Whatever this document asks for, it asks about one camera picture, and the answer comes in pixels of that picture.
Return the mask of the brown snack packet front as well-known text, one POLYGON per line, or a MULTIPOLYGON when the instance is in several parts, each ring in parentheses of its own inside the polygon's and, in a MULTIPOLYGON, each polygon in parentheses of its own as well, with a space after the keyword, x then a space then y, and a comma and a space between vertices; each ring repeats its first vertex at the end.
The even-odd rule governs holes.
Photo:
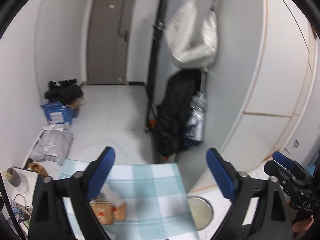
POLYGON ((90 202, 91 208, 99 221, 103 225, 112 225, 114 221, 113 205, 108 202, 90 202))

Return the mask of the brown snack packet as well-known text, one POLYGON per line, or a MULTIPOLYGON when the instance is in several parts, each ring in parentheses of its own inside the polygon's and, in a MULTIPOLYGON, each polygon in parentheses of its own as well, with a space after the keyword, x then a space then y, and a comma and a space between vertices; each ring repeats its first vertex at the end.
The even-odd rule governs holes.
POLYGON ((126 218, 126 203, 119 207, 113 207, 113 218, 117 221, 124 221, 126 218))
POLYGON ((108 202, 90 202, 91 208, 99 221, 103 225, 112 225, 114 221, 113 205, 108 202))

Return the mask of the round metal trash bin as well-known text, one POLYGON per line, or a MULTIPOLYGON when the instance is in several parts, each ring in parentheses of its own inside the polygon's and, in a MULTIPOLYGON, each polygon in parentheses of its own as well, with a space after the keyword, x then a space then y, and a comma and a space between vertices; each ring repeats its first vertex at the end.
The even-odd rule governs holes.
POLYGON ((196 230, 205 229, 214 218, 213 206, 201 196, 188 196, 187 199, 196 230))

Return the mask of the grey pen cup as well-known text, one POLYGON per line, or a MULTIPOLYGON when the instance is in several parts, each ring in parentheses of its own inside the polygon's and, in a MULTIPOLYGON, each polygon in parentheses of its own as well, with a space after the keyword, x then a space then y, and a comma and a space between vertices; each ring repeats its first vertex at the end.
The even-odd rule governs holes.
POLYGON ((21 178, 20 178, 19 174, 17 173, 17 171, 13 167, 10 167, 7 169, 7 178, 8 178, 9 183, 11 185, 13 185, 14 187, 20 186, 21 178))

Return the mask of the grey plastic bag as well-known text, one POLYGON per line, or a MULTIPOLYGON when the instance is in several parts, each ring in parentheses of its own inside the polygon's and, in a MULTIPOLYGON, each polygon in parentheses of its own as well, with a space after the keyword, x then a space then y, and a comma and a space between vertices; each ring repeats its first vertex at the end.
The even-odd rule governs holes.
POLYGON ((34 161, 52 161, 63 166, 73 140, 71 126, 48 123, 42 127, 42 134, 31 150, 30 158, 34 161))

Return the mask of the blue cardboard box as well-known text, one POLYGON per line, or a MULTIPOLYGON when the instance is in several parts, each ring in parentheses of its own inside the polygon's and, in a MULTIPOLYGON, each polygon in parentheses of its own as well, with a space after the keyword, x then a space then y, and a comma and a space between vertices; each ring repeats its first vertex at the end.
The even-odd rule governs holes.
POLYGON ((63 105, 61 102, 53 102, 40 106, 48 122, 55 124, 72 125, 74 118, 74 109, 63 105))

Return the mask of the teal plaid tablecloth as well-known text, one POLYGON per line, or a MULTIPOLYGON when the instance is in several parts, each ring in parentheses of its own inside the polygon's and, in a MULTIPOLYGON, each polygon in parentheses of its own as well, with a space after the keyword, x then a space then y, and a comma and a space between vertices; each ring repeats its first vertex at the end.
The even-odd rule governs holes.
POLYGON ((114 239, 198 239, 176 164, 115 165, 106 179, 126 218, 104 226, 114 239))

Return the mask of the brown cardboard box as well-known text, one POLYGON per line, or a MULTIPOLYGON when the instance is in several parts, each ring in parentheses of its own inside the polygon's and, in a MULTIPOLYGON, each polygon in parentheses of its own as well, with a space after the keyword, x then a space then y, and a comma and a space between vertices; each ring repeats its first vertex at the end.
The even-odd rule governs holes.
POLYGON ((79 98, 79 99, 76 99, 72 104, 71 104, 71 107, 72 109, 77 109, 79 108, 80 106, 84 105, 85 104, 85 99, 84 98, 79 98))

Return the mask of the black clothes pile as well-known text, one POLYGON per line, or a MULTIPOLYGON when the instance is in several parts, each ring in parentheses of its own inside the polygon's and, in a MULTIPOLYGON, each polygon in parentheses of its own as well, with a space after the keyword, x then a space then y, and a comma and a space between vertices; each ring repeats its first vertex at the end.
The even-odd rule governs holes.
POLYGON ((49 81, 48 90, 44 98, 49 103, 61 102, 63 105, 70 105, 83 96, 83 91, 77 85, 77 79, 49 81))

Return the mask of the black hanging coat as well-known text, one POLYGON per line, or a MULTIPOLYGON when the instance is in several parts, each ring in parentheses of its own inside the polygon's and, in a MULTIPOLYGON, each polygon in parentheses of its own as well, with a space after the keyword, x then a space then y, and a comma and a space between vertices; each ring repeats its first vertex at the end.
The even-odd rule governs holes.
POLYGON ((156 151, 164 158, 187 149, 183 133, 190 118, 192 97, 200 83, 198 69, 180 70, 168 80, 164 99, 157 107, 154 130, 156 151))

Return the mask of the white hanging bag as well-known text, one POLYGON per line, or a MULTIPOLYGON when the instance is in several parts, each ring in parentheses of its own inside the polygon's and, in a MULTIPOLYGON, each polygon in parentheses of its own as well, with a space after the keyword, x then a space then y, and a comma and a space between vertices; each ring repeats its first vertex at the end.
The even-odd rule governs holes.
POLYGON ((177 68, 206 72, 217 55, 217 20, 210 10, 197 26, 198 3, 188 0, 178 9, 165 29, 165 40, 177 68))

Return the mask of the grey brown door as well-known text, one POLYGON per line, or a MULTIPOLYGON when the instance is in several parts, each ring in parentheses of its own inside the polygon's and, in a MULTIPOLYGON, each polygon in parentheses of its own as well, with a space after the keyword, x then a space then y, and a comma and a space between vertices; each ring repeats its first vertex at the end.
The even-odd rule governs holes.
POLYGON ((93 0, 87 37, 89 85, 126 83, 127 55, 136 0, 93 0))

